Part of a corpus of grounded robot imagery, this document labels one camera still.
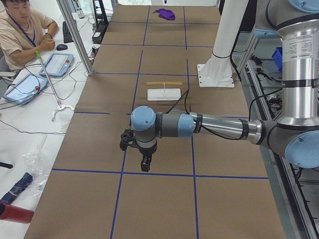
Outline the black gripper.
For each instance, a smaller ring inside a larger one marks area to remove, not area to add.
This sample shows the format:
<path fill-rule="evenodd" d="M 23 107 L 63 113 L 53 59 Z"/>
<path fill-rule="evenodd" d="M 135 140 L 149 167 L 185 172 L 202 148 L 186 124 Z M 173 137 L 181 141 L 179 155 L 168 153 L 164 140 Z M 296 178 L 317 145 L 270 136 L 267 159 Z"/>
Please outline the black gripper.
<path fill-rule="evenodd" d="M 156 152 L 156 150 L 157 146 L 152 146 L 149 148 L 139 147 L 139 152 L 143 155 L 143 158 L 141 160 L 141 170 L 143 172 L 150 171 L 151 156 Z"/>

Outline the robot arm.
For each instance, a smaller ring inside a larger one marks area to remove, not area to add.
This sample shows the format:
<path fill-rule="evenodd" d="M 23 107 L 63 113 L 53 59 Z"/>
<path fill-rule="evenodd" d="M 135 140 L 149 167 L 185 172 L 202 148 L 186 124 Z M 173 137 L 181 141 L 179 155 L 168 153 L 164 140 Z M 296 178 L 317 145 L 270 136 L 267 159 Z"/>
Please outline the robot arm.
<path fill-rule="evenodd" d="M 255 29 L 282 38 L 282 115 L 277 121 L 231 119 L 173 109 L 157 113 L 140 106 L 131 113 L 131 126 L 120 147 L 137 148 L 141 169 L 149 171 L 157 139 L 211 133 L 229 140 L 262 145 L 301 168 L 319 165 L 319 3 L 316 0 L 260 0 Z"/>

